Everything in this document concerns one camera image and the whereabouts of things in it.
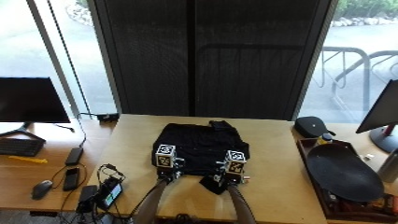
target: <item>computer monitor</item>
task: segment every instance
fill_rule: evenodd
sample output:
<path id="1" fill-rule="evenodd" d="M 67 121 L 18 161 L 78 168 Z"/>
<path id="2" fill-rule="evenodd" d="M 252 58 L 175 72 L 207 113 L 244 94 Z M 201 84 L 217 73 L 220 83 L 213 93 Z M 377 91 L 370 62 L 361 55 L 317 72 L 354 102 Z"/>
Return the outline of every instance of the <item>computer monitor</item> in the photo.
<path id="1" fill-rule="evenodd" d="M 24 125 L 2 136 L 26 134 L 32 122 L 71 123 L 50 77 L 0 77 L 0 122 L 24 122 Z"/>
<path id="2" fill-rule="evenodd" d="M 357 133 L 370 130 L 373 143 L 386 152 L 398 148 L 398 80 L 390 80 L 372 109 L 368 113 Z"/>

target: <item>black curtain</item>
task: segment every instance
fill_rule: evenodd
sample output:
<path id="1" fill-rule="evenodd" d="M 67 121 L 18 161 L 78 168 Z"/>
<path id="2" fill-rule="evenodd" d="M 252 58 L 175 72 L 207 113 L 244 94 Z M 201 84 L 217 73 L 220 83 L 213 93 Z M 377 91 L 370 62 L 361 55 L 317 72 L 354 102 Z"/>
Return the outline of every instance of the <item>black curtain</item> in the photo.
<path id="1" fill-rule="evenodd" d="M 123 112 L 291 119 L 329 4 L 98 0 Z"/>

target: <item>glass door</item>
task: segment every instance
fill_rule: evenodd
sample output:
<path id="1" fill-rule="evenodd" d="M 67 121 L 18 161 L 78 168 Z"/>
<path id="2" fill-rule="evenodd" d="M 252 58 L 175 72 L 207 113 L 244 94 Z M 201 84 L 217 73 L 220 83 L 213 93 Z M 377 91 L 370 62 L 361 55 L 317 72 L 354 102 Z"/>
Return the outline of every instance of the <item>glass door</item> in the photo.
<path id="1" fill-rule="evenodd" d="M 299 117 L 360 123 L 398 78 L 398 2 L 338 2 Z"/>
<path id="2" fill-rule="evenodd" d="M 51 77 L 68 114 L 115 113 L 86 1 L 0 1 L 0 76 Z"/>

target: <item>desk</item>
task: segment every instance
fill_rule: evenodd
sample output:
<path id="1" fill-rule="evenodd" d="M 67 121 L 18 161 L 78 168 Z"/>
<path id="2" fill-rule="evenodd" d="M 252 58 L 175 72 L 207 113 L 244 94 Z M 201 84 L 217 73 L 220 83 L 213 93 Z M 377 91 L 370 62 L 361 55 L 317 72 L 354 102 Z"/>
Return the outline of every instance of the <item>desk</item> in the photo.
<path id="1" fill-rule="evenodd" d="M 156 184 L 156 167 L 151 164 L 152 146 L 168 123 L 208 125 L 211 118 L 121 115 L 99 167 L 114 164 L 124 173 L 118 207 L 128 215 Z M 251 144 L 252 158 L 245 165 L 251 183 L 239 187 L 259 223 L 326 223 L 312 181 L 291 133 L 291 123 L 281 120 L 225 119 Z M 99 184 L 98 176 L 88 184 Z M 179 213 L 205 220 L 237 220 L 228 192 L 212 193 L 199 176 L 183 176 L 165 188 L 159 217 Z"/>
<path id="2" fill-rule="evenodd" d="M 328 129 L 337 133 L 334 139 L 350 142 L 353 148 L 357 151 L 360 157 L 366 156 L 368 154 L 373 155 L 374 157 L 365 161 L 366 165 L 374 170 L 378 171 L 381 165 L 384 164 L 389 154 L 382 149 L 380 149 L 373 142 L 370 141 L 370 134 L 369 132 L 365 133 L 356 133 L 358 124 L 349 124 L 349 123 L 328 123 Z M 292 128 L 295 139 L 301 139 L 303 136 L 299 132 Z M 398 181 L 394 183 L 385 183 L 385 192 L 393 195 L 398 195 Z M 354 221 L 342 221 L 342 220 L 329 220 L 329 223 L 364 223 L 364 222 L 354 222 Z"/>
<path id="3" fill-rule="evenodd" d="M 68 152 L 84 140 L 84 133 L 78 120 L 72 119 L 71 122 L 66 126 L 74 127 L 75 133 L 68 129 L 56 127 L 54 124 L 35 123 L 30 127 L 32 133 L 47 139 L 46 146 L 36 156 L 38 159 L 48 159 L 47 164 L 19 161 L 10 159 L 8 156 L 0 156 L 0 209 L 60 211 L 68 195 L 68 192 L 63 191 L 63 184 L 58 189 L 52 189 L 40 201 L 31 199 L 31 191 L 38 183 L 51 179 L 55 173 L 64 167 Z M 20 125 L 20 123 L 2 123 L 0 133 L 19 128 Z M 83 120 L 83 126 L 87 133 L 87 141 L 82 163 L 87 166 L 87 182 L 112 134 L 115 123 L 100 124 L 98 120 Z M 63 211 L 75 211 L 79 196 L 80 189 L 76 189 L 67 199 Z"/>

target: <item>monitor stand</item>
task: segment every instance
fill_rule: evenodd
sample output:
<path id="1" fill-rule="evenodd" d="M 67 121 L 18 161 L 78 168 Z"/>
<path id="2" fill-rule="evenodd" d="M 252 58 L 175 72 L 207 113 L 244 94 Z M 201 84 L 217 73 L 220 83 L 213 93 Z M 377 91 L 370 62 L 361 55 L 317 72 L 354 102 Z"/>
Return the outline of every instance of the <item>monitor stand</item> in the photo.
<path id="1" fill-rule="evenodd" d="M 15 129 L 6 133 L 0 133 L 0 137 L 22 133 L 22 134 L 24 134 L 35 139 L 43 140 L 46 142 L 47 140 L 44 138 L 42 138 L 38 135 L 35 135 L 34 133 L 28 132 L 30 125 L 31 125 L 31 122 L 26 122 L 24 125 L 19 129 Z"/>
<path id="2" fill-rule="evenodd" d="M 370 139 L 382 150 L 390 153 L 398 148 L 398 132 L 394 132 L 394 124 L 370 131 Z"/>

